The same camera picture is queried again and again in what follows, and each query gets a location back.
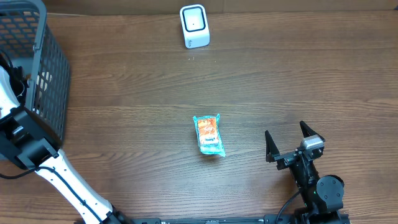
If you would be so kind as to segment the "teal orange snack pack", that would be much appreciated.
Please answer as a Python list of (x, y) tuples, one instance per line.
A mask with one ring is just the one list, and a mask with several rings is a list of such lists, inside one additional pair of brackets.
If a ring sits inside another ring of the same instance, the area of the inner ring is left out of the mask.
[(219, 131), (220, 114), (215, 116), (194, 116), (197, 143), (202, 154), (225, 157), (225, 149)]

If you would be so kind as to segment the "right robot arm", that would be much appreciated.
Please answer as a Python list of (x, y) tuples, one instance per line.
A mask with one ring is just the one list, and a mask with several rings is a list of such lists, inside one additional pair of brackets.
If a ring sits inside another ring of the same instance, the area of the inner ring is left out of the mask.
[(277, 169), (288, 168), (298, 192), (276, 215), (265, 215), (265, 223), (350, 224), (349, 215), (341, 214), (345, 183), (337, 175), (320, 177), (314, 160), (323, 155), (325, 138), (300, 122), (303, 139), (293, 152), (281, 154), (269, 131), (265, 132), (266, 161)]

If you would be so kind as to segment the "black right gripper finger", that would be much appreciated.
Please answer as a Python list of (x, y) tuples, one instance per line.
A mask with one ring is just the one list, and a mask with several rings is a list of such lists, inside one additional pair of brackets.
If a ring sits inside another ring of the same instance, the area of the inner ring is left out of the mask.
[(266, 161), (274, 162), (277, 156), (280, 156), (280, 152), (270, 134), (269, 131), (265, 131), (266, 139)]
[(299, 125), (301, 128), (302, 134), (305, 138), (317, 135), (323, 142), (325, 142), (325, 138), (323, 136), (321, 136), (320, 134), (318, 134), (317, 132), (315, 132), (311, 127), (309, 127), (306, 124), (306, 122), (300, 121)]

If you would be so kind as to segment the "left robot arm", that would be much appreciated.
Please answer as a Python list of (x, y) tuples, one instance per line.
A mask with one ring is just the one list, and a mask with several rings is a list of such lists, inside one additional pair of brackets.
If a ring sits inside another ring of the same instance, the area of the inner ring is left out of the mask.
[(85, 223), (130, 223), (74, 169), (56, 132), (25, 107), (27, 87), (20, 67), (1, 67), (1, 155), (51, 183)]

